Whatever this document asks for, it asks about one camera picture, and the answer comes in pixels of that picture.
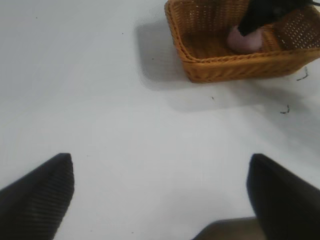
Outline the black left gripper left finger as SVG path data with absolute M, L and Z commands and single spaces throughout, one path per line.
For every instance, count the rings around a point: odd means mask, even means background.
M 75 191 L 72 156 L 59 153 L 0 191 L 2 240 L 52 240 Z

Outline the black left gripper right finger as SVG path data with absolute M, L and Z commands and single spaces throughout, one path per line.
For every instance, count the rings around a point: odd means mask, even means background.
M 261 153 L 252 155 L 248 197 L 269 240 L 318 240 L 320 190 Z

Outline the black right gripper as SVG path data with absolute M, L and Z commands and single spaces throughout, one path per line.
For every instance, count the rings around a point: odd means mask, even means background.
M 247 36 L 266 24 L 276 22 L 294 10 L 315 6 L 314 0 L 251 0 L 238 25 L 242 36 Z

